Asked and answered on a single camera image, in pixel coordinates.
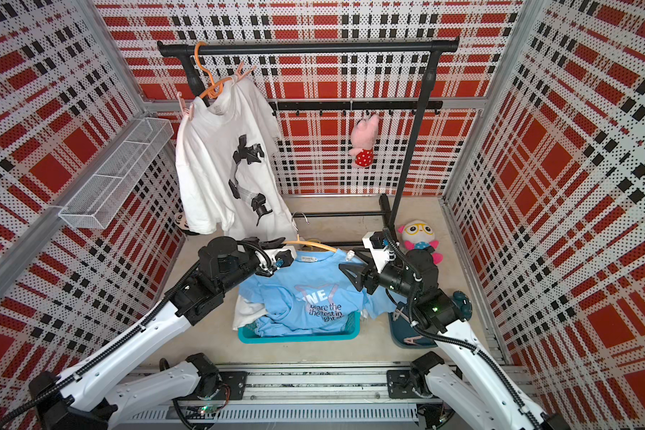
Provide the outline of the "pink clothespin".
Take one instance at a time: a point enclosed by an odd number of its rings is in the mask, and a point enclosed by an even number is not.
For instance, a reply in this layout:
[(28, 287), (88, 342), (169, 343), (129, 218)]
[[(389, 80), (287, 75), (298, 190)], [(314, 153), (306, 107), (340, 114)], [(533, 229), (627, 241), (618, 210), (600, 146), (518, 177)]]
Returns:
[(192, 120), (193, 116), (194, 116), (193, 113), (195, 113), (194, 106), (192, 104), (188, 104), (186, 102), (186, 99), (184, 98), (184, 96), (183, 96), (181, 91), (177, 92), (176, 97), (177, 97), (177, 102), (179, 104), (179, 107), (180, 107), (180, 110), (181, 110), (183, 116), (185, 116), (189, 120)]
[(241, 80), (249, 77), (252, 73), (254, 73), (254, 70), (256, 70), (256, 66), (252, 66), (250, 68), (245, 67), (245, 63), (241, 62), (238, 66), (238, 69), (234, 73), (234, 79), (236, 82), (240, 82)]

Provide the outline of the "orange plastic hanger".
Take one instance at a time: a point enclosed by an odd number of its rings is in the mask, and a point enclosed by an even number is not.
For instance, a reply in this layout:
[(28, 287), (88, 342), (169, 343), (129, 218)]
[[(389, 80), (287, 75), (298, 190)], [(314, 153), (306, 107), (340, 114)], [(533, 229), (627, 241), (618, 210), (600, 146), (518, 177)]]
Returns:
[(222, 93), (224, 93), (225, 89), (227, 89), (227, 84), (228, 83), (235, 84), (236, 80), (235, 80), (234, 77), (228, 76), (227, 78), (224, 78), (224, 79), (221, 79), (221, 80), (218, 81), (214, 77), (213, 73), (206, 66), (204, 66), (202, 64), (202, 62), (201, 62), (201, 60), (199, 58), (200, 57), (200, 48), (206, 47), (206, 46), (207, 46), (207, 43), (205, 41), (198, 41), (195, 44), (195, 48), (193, 50), (194, 51), (193, 58), (195, 59), (195, 63), (197, 65), (197, 67), (199, 68), (200, 71), (206, 73), (206, 75), (207, 75), (207, 77), (208, 77), (208, 79), (210, 81), (210, 84), (206, 87), (205, 90), (203, 90), (198, 95), (198, 98), (200, 98), (202, 100), (204, 100), (206, 98), (211, 99), (211, 100), (216, 100), (218, 97), (220, 97), (220, 95), (222, 95)]

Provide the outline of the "white printed t-shirt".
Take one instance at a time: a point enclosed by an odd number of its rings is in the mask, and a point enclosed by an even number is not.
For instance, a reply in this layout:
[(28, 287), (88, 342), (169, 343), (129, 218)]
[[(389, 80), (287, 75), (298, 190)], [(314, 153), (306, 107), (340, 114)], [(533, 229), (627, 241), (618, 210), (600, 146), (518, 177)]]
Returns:
[(228, 81), (211, 104), (200, 98), (177, 132), (176, 170), (186, 227), (209, 235), (294, 240), (297, 227), (271, 166), (278, 120), (254, 82)]

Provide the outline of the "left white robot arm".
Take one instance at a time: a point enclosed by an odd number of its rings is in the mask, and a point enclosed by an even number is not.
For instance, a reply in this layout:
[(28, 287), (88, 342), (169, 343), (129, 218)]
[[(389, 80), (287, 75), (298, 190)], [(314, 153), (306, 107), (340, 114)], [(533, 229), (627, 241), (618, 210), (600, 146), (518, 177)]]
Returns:
[(204, 354), (132, 383), (124, 378), (179, 334), (223, 304), (225, 295), (252, 276), (271, 276), (296, 259), (279, 238), (214, 238), (199, 259), (147, 315), (80, 363), (59, 374), (44, 372), (29, 384), (29, 402), (0, 419), (0, 429), (35, 410), (44, 429), (111, 429), (164, 401), (217, 390), (220, 372)]

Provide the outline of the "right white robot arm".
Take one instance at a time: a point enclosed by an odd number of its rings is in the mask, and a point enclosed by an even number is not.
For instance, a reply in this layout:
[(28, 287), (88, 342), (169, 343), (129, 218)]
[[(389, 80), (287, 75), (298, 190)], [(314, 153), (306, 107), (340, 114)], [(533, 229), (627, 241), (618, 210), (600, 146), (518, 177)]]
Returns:
[(359, 291), (378, 288), (406, 300), (408, 322), (453, 362), (434, 353), (413, 363), (410, 384), (419, 396), (446, 402), (473, 429), (567, 429), (558, 413), (547, 413), (496, 362), (469, 324), (472, 308), (462, 292), (449, 296), (439, 287), (439, 270), (426, 250), (403, 253), (389, 229), (363, 238), (373, 260), (340, 264)]

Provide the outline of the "wooden hanger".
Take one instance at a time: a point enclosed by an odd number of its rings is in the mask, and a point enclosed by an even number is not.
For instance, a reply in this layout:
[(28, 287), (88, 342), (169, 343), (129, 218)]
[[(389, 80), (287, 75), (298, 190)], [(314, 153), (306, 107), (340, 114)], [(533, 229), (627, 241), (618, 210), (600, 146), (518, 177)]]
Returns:
[[(292, 214), (292, 218), (296, 218), (296, 217), (295, 217), (296, 215), (300, 215), (300, 216), (302, 216), (302, 217), (304, 218), (304, 220), (305, 220), (306, 224), (309, 224), (308, 216), (306, 216), (306, 213), (301, 212), (301, 211), (294, 212), (294, 213)], [(312, 242), (312, 241), (301, 240), (300, 238), (301, 238), (301, 237), (300, 237), (300, 236), (299, 236), (299, 234), (297, 233), (297, 239), (296, 239), (296, 240), (290, 240), (290, 241), (289, 241), (289, 240), (286, 240), (286, 241), (284, 241), (283, 243), (284, 243), (284, 245), (303, 245), (304, 247), (314, 247), (314, 248), (319, 248), (319, 249), (322, 249), (322, 250), (324, 250), (324, 251), (332, 252), (332, 253), (336, 253), (336, 252), (338, 252), (338, 249), (337, 249), (337, 248), (335, 248), (335, 247), (329, 247), (329, 245), (324, 245), (324, 244), (322, 244), (322, 243), (320, 243), (320, 242)]]

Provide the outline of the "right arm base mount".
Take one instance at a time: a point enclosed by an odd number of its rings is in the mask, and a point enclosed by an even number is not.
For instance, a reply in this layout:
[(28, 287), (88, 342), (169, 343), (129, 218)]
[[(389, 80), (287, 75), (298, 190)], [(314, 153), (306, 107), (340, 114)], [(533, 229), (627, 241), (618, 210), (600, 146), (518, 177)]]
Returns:
[(432, 394), (424, 381), (418, 378), (410, 369), (389, 370), (386, 372), (387, 391), (393, 400), (433, 400)]

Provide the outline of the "light blue cloth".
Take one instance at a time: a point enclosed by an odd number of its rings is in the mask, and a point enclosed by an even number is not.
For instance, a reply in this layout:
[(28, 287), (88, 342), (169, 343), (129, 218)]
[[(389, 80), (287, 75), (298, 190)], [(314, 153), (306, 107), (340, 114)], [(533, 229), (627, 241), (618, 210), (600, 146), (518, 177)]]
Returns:
[(362, 261), (347, 252), (298, 251), (272, 276), (254, 275), (238, 288), (232, 328), (250, 326), (258, 337), (337, 334), (357, 313), (375, 319), (395, 304), (380, 291), (358, 291), (339, 268)]

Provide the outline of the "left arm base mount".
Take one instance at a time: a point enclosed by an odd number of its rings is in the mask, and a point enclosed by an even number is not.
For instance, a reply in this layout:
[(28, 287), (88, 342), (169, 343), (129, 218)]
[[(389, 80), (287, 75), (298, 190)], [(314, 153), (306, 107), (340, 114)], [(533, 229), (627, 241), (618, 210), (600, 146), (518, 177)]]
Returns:
[(202, 378), (196, 389), (179, 401), (240, 401), (243, 399), (247, 385), (248, 372), (220, 371), (219, 376)]

